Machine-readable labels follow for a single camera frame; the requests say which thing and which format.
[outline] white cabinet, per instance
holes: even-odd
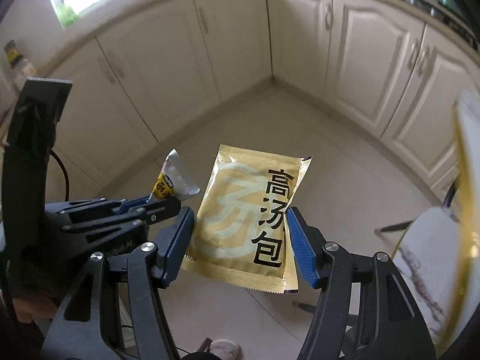
[[[375,0],[333,0],[323,101],[380,138],[409,80],[423,28]]]
[[[266,0],[194,0],[221,100],[272,75]]]
[[[273,76],[321,98],[332,0],[267,0]]]
[[[69,201],[92,199],[102,187],[72,164],[57,147],[53,148],[67,169],[70,182]],[[46,170],[45,202],[55,203],[65,200],[65,176],[57,161],[50,156]]]
[[[479,67],[427,26],[414,73],[381,140],[429,187],[457,160],[452,106],[461,91],[479,92],[479,84]]]
[[[455,181],[459,175],[459,170],[457,166],[451,167],[447,173],[445,173],[440,180],[438,180],[431,188],[432,192],[438,197],[441,201],[445,199],[450,186]]]
[[[56,146],[99,185],[105,187],[158,144],[96,40],[78,50],[51,77],[73,81],[57,125]]]
[[[219,104],[193,0],[156,4],[98,41],[159,142]]]

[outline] cabinet handle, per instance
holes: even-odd
[[[410,71],[413,69],[415,56],[418,52],[419,52],[419,41],[418,39],[415,39],[415,41],[412,44],[412,50],[410,52],[409,60],[406,63],[406,66],[409,68]]]
[[[103,74],[105,74],[105,77],[110,81],[112,85],[116,85],[117,80],[111,74],[110,67],[106,65],[105,59],[103,57],[98,56],[97,61],[98,61],[98,64],[100,65],[100,69],[102,69]]]
[[[325,29],[330,31],[332,29],[332,4],[328,3],[325,10]]]
[[[421,53],[420,53],[420,57],[419,57],[419,59],[418,59],[418,68],[417,68],[417,74],[418,74],[419,76],[421,76],[421,75],[424,73],[424,72],[423,72],[423,65],[424,65],[424,63],[425,63],[425,59],[427,58],[427,55],[428,55],[428,53],[429,53],[429,50],[430,50],[430,49],[428,48],[428,46],[425,46],[425,47],[423,48],[423,50],[421,51]]]
[[[121,69],[121,64],[119,62],[119,59],[117,57],[117,55],[111,51],[111,50],[108,50],[106,52],[109,60],[110,60],[110,64],[114,70],[115,73],[117,73],[117,75],[122,79],[125,77],[125,73],[123,73],[123,69]]]
[[[198,13],[200,14],[200,21],[203,26],[203,32],[205,32],[205,35],[208,35],[208,22],[207,22],[207,19],[205,18],[205,13],[203,12],[202,7],[198,8]]]

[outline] bottle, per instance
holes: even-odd
[[[20,92],[23,89],[28,77],[34,77],[37,74],[35,66],[26,59],[17,49],[15,40],[11,40],[3,48],[7,55],[7,61],[12,71],[15,73],[15,86]]]

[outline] countertop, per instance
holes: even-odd
[[[93,36],[99,35],[106,28],[111,25],[123,20],[124,18],[135,14],[138,11],[142,11],[147,7],[162,3],[168,0],[140,0],[137,1],[125,9],[123,9],[116,17],[108,19],[105,23],[101,23],[96,28],[92,28],[88,35],[83,36],[81,39],[76,39],[73,42],[69,43],[56,55],[53,55],[51,60],[40,67],[39,73],[41,76],[46,77],[51,73],[52,70],[56,68],[63,60],[65,60],[72,52],[74,52],[78,47],[81,47],[83,44],[88,42]],[[433,0],[422,0],[426,1],[435,12],[440,12],[442,17],[448,17],[449,22],[454,23],[454,26],[449,26],[445,24],[445,20],[439,20],[436,16],[429,14],[418,6],[418,4],[412,4],[411,1],[406,0],[378,0],[382,3],[392,5],[395,8],[401,9],[408,14],[417,17],[418,19],[425,21],[427,24],[441,32],[449,40],[455,43],[459,48],[462,49],[477,65],[480,66],[480,55],[477,53],[477,41],[473,35],[473,32],[455,15],[449,12],[447,9],[437,4]]]

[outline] blue gripper pad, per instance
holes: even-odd
[[[317,256],[292,208],[286,210],[286,220],[289,224],[293,253],[301,275],[312,288],[319,288],[320,277],[317,273]]]
[[[155,237],[154,242],[158,246],[155,276],[159,276],[163,288],[167,288],[177,278],[194,224],[193,210],[190,207],[183,207],[175,223],[160,229]]]

